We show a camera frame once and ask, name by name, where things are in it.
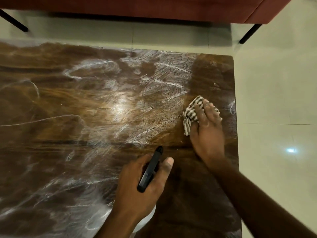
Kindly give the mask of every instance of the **brown and white striped rag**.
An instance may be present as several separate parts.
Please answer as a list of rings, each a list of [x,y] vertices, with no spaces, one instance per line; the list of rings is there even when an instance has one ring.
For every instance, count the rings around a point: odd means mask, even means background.
[[[191,132],[191,125],[192,125],[192,122],[193,121],[197,121],[198,122],[198,118],[197,118],[197,115],[196,115],[196,112],[195,112],[195,108],[194,108],[194,105],[195,104],[198,104],[198,106],[200,108],[204,108],[204,105],[203,105],[203,100],[204,98],[202,96],[197,96],[196,98],[194,98],[194,100],[188,105],[188,107],[185,109],[183,115],[184,115],[184,121],[183,121],[183,124],[184,124],[184,129],[185,129],[185,135],[188,136]],[[215,107],[215,110],[217,113],[220,114],[218,108]]]

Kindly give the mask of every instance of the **forearm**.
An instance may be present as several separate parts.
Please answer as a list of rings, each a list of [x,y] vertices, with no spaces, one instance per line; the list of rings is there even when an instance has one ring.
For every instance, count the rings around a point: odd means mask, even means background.
[[[218,162],[211,171],[254,237],[317,237],[229,160],[222,158]]]
[[[137,223],[129,214],[112,211],[94,238],[129,238]]]

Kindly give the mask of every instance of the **sofa leg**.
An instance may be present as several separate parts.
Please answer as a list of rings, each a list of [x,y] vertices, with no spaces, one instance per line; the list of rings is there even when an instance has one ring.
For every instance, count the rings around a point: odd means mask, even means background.
[[[26,26],[24,26],[22,23],[15,20],[13,17],[11,17],[9,14],[7,14],[5,11],[3,11],[1,9],[0,9],[0,17],[3,17],[5,20],[10,22],[11,24],[16,26],[17,28],[19,28],[23,32],[27,32],[29,30]]]
[[[253,27],[251,27],[251,29],[243,36],[243,38],[240,39],[239,43],[244,44],[246,40],[248,40],[249,37],[251,37],[256,32],[256,30],[260,28],[260,26],[262,26],[262,24],[254,24]]]

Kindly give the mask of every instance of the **red upholstery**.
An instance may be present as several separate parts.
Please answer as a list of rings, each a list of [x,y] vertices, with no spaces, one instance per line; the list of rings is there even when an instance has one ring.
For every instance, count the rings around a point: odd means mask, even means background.
[[[220,23],[270,22],[291,0],[0,0],[0,8],[168,18]]]

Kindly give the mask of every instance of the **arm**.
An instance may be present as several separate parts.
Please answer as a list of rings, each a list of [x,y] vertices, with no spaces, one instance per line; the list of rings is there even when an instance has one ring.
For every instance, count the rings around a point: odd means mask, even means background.
[[[143,166],[150,161],[145,155],[125,165],[120,173],[111,213],[94,238],[129,238],[136,225],[154,208],[163,193],[174,160],[164,160],[144,193],[137,191]]]
[[[204,100],[204,110],[195,106],[199,125],[191,127],[196,153],[230,199],[254,237],[317,236],[236,170],[224,156],[224,135],[219,114]]]

